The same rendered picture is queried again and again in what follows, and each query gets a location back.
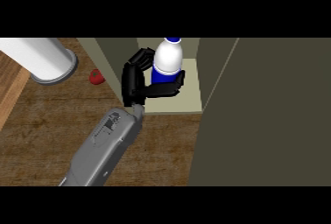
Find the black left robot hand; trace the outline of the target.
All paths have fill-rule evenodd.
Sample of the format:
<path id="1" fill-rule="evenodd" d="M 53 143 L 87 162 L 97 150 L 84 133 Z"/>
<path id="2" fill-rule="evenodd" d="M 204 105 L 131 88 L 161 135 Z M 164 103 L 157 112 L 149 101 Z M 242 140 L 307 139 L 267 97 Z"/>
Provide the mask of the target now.
<path id="1" fill-rule="evenodd" d="M 173 97 L 180 92 L 185 80 L 185 71 L 174 76 L 173 81 L 157 82 L 145 85 L 143 72 L 152 67 L 155 51 L 140 48 L 123 67 L 121 73 L 121 98 L 125 107 L 131 104 L 145 104 L 148 98 Z"/>

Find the white blue bottled water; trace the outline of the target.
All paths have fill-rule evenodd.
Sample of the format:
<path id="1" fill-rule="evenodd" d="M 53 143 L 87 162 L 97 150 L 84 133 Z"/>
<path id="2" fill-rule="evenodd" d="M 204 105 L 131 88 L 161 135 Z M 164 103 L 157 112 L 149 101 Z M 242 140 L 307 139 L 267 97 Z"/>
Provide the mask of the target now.
<path id="1" fill-rule="evenodd" d="M 180 71 L 182 39 L 167 37 L 154 54 L 151 83 L 173 82 Z"/>

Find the olive wooden cabinet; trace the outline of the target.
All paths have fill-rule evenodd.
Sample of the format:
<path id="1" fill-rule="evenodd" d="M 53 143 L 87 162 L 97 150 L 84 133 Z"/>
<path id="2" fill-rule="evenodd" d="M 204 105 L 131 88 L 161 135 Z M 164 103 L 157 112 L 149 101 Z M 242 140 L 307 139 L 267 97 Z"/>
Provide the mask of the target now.
<path id="1" fill-rule="evenodd" d="M 157 49 L 162 38 L 78 38 L 96 68 L 118 99 L 123 64 L 143 47 Z M 186 71 L 180 93 L 171 98 L 148 99 L 148 115 L 201 114 L 217 87 L 239 38 L 183 38 L 182 69 Z"/>

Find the dark olive cabinet door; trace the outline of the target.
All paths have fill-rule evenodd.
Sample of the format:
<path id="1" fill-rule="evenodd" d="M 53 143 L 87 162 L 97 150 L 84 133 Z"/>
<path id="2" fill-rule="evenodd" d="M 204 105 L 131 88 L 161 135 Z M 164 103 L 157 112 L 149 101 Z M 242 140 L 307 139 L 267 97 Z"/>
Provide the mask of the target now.
<path id="1" fill-rule="evenodd" d="M 331 186 L 331 38 L 244 38 L 201 116 L 193 186 Z"/>

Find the small red fruit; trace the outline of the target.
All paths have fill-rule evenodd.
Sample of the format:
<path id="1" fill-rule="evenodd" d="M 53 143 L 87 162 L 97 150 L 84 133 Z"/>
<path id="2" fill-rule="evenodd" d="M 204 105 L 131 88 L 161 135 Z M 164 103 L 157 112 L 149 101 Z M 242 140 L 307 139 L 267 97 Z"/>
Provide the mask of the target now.
<path id="1" fill-rule="evenodd" d="M 89 76 L 89 82 L 93 85 L 99 85 L 105 82 L 105 77 L 97 69 L 93 69 Z"/>

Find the white cylinder with grey rim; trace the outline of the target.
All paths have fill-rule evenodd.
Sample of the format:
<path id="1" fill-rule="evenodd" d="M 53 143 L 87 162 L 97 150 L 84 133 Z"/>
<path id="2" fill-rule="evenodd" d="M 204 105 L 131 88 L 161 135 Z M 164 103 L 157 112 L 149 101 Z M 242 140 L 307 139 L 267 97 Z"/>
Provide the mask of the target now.
<path id="1" fill-rule="evenodd" d="M 63 82 L 78 68 L 78 56 L 56 38 L 0 38 L 0 51 L 43 86 Z"/>

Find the pale wooden board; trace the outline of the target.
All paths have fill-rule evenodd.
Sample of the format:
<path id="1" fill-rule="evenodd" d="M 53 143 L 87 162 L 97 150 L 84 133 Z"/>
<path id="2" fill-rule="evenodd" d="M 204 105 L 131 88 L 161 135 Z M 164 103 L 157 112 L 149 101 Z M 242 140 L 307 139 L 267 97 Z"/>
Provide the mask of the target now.
<path id="1" fill-rule="evenodd" d="M 0 130 L 16 105 L 29 78 L 29 72 L 0 51 Z"/>

